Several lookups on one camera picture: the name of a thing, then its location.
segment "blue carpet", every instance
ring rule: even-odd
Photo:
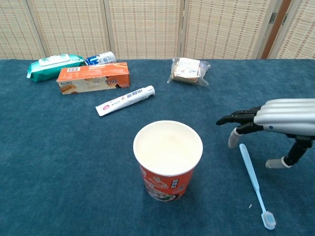
[[[264,163],[287,154],[283,134],[244,135],[261,209],[223,115],[276,98],[314,98],[314,60],[208,60],[208,87],[173,81],[171,60],[128,60],[131,87],[62,95],[55,79],[26,79],[30,60],[0,60],[1,236],[309,236],[315,232],[315,148],[287,170]],[[155,96],[99,117],[95,106],[153,85]],[[185,195],[152,199],[133,156],[133,138],[156,120],[183,122],[204,152]]]

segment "paper cup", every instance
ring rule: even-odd
[[[146,189],[163,202],[185,193],[202,150],[201,138],[192,128],[171,120],[146,125],[133,141]]]

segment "robotic hand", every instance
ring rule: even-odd
[[[315,99],[276,99],[261,107],[235,111],[217,121],[217,125],[240,123],[233,129],[228,140],[229,148],[237,146],[243,134],[270,131],[286,134],[296,142],[288,155],[268,160],[266,168],[289,168],[299,161],[315,139]]]

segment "orange box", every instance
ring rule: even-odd
[[[57,79],[62,94],[130,86],[127,62],[63,68]]]

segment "toothbrush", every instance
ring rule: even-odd
[[[273,213],[266,211],[264,202],[262,201],[262,198],[260,195],[259,184],[257,181],[257,177],[255,174],[254,168],[252,166],[252,161],[251,161],[250,155],[247,151],[245,144],[240,144],[240,151],[241,151],[247,172],[250,175],[252,185],[255,189],[255,192],[257,194],[257,197],[258,197],[261,209],[262,209],[262,214],[261,214],[262,222],[264,223],[265,228],[267,228],[269,230],[273,230],[276,226],[276,220],[274,218]]]

